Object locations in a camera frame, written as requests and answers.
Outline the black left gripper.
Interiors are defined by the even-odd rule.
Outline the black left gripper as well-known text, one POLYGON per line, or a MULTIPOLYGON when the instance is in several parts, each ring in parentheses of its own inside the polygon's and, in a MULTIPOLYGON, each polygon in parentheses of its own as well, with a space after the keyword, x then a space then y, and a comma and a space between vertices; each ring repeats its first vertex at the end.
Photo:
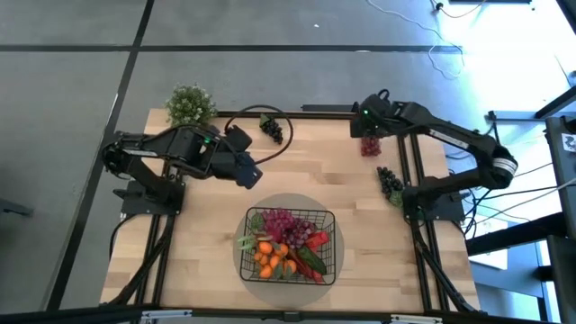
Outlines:
POLYGON ((251 137, 237 125, 226 129, 211 158, 212 175, 222 180, 234 180, 236 185, 246 189, 253 188, 263 172, 248 152, 251 144, 251 137))

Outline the red grape bunch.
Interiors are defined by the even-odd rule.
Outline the red grape bunch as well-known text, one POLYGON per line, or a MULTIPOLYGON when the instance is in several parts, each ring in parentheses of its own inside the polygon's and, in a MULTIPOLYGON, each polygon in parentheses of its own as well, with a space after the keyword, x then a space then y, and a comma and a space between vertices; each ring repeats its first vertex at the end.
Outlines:
POLYGON ((382 154, 381 141, 376 137, 362 137, 360 144, 362 157, 378 157, 382 154))

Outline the small black grape bunch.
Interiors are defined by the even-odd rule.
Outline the small black grape bunch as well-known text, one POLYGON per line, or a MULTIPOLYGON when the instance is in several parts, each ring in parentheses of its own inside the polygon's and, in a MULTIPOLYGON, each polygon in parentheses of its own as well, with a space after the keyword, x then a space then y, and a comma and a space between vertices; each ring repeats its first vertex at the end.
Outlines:
POLYGON ((282 134, 282 127, 274 117, 261 114, 259 128, 265 135, 269 136, 274 141, 274 143, 278 145, 283 143, 284 136, 282 134))

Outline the large black grape bunch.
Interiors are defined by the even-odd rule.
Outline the large black grape bunch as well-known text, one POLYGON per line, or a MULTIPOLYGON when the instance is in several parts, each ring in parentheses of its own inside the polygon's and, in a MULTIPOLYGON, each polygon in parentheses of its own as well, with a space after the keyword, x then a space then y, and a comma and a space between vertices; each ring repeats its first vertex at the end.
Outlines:
POLYGON ((395 207, 402 209, 403 200, 402 193, 404 185, 402 181, 387 167, 376 168, 379 182, 381 184, 381 192, 384 197, 395 207))

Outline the magenta grape bunch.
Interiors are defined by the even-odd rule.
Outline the magenta grape bunch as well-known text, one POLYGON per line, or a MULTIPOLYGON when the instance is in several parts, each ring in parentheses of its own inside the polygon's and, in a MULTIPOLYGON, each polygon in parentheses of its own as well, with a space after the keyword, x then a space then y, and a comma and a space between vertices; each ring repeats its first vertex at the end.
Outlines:
POLYGON ((257 211, 251 218, 249 228, 254 234, 270 237, 276 243, 283 243, 295 223, 295 218, 288 210, 269 209, 257 211))

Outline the pink dragon fruit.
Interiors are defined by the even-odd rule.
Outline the pink dragon fruit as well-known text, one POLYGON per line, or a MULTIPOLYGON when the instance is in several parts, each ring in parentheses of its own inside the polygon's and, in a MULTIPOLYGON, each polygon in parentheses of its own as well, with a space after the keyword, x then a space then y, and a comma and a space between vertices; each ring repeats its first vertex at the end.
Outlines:
POLYGON ((258 246, 260 242, 270 241, 272 237, 270 235, 263 234, 262 232, 257 232, 256 234, 249 234, 240 237, 238 242, 239 250, 250 250, 258 246))

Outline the long red pepper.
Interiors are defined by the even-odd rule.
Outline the long red pepper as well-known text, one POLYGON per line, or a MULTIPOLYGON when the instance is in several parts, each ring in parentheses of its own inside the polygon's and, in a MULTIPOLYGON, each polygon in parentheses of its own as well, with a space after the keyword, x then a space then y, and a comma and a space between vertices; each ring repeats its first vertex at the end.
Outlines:
POLYGON ((319 247, 329 242, 329 234, 326 231, 312 233, 306 240, 305 245, 312 252, 316 252, 319 247))

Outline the green cucumber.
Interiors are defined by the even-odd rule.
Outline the green cucumber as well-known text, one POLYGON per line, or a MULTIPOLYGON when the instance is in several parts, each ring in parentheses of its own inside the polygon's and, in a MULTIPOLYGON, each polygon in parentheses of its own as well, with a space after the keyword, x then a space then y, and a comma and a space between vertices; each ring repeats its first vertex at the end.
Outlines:
POLYGON ((326 275, 328 269, 322 259, 312 252, 308 247, 302 246, 297 250, 297 255, 301 261, 303 261, 307 266, 309 266, 313 271, 316 271, 320 275, 326 275))

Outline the green potted plant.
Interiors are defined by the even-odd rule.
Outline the green potted plant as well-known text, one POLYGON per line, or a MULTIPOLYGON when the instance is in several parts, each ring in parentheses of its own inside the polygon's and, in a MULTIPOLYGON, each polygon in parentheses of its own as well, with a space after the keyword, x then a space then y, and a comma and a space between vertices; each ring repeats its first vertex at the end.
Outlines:
POLYGON ((207 124, 217 115, 212 96, 202 87, 177 85, 165 104, 167 121, 171 126, 207 124))

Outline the round grey mat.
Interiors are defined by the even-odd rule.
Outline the round grey mat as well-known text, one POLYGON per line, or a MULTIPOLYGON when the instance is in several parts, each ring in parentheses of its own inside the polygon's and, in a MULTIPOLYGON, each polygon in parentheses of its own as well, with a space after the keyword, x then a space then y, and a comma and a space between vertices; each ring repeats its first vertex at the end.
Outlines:
MULTIPOLYGON (((327 209, 320 202, 299 193, 274 194, 256 203, 255 207, 287 207, 322 211, 327 209)), ((344 264, 344 239, 337 222, 335 222, 334 228, 335 233, 332 234, 331 237, 336 241, 336 244, 331 251, 334 252, 336 256, 335 273, 328 276, 326 279, 327 282, 332 279, 336 282, 344 264)), ((280 281, 273 283, 244 280, 241 280, 241 282, 253 296, 264 302, 265 305, 279 309, 301 309, 305 306, 310 306, 324 296, 328 296, 329 291, 335 286, 334 284, 316 285, 314 282, 306 282, 304 277, 301 276, 298 278, 294 276, 293 279, 297 279, 297 282, 288 283, 286 281, 280 281)))

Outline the black floor stand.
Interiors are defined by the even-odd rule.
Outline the black floor stand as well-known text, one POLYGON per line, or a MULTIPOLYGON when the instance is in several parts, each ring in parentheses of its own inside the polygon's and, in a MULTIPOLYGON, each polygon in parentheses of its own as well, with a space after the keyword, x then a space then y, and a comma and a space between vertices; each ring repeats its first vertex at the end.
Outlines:
POLYGON ((576 103, 576 85, 537 111, 489 111, 485 118, 491 122, 540 122, 573 103, 576 103))

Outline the black beam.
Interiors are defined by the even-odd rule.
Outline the black beam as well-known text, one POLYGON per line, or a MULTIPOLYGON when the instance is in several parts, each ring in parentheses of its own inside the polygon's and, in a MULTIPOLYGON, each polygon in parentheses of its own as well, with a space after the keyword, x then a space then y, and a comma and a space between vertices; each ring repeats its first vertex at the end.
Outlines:
POLYGON ((469 257, 513 248, 548 236, 576 239, 576 213, 557 212, 543 218, 466 240, 469 257))

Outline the grey cabinet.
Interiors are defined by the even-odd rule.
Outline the grey cabinet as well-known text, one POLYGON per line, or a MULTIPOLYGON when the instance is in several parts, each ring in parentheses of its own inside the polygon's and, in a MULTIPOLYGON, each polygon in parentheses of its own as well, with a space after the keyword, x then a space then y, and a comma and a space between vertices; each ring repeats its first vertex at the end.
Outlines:
POLYGON ((549 117, 545 120, 546 139, 550 148, 562 211, 576 213, 576 153, 563 149, 562 133, 576 134, 576 118, 549 117))

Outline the dark chair base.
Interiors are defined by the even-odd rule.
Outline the dark chair base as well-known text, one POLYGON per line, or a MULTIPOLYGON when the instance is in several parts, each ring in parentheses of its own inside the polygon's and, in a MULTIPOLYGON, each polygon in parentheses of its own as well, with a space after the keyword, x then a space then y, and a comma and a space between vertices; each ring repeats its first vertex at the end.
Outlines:
POLYGON ((0 213, 15 213, 22 216, 31 216, 33 209, 23 206, 19 203, 0 198, 0 213))

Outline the black bracket bar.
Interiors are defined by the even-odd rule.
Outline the black bracket bar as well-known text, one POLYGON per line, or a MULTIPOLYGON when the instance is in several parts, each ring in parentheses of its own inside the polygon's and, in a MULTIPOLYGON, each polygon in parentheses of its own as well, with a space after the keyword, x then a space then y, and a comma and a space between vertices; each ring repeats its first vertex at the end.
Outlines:
POLYGON ((307 113, 353 113, 355 110, 351 103, 311 103, 303 104, 301 110, 307 113))

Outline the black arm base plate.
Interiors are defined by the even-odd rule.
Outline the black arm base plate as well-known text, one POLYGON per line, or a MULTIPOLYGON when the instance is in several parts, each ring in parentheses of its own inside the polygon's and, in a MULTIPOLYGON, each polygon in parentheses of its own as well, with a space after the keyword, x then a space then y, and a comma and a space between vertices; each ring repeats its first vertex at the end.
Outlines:
POLYGON ((402 194, 405 216, 418 221, 461 221, 464 211, 459 193, 420 193, 416 187, 402 194))
POLYGON ((185 188, 176 188, 167 202, 150 200, 145 195, 145 189, 137 183, 130 183, 126 189, 113 189, 112 192, 123 200, 121 213, 177 215, 182 210, 185 188))

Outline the silver frame bracket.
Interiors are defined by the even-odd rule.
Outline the silver frame bracket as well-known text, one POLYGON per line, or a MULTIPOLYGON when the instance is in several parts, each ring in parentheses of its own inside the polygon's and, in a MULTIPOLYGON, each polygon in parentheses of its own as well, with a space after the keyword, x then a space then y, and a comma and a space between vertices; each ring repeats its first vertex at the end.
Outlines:
POLYGON ((444 324, 443 320, 438 317, 392 314, 390 324, 444 324))
POLYGON ((145 310, 141 313, 141 320, 153 321, 153 320, 165 320, 174 318, 186 318, 192 317, 192 310, 145 310))

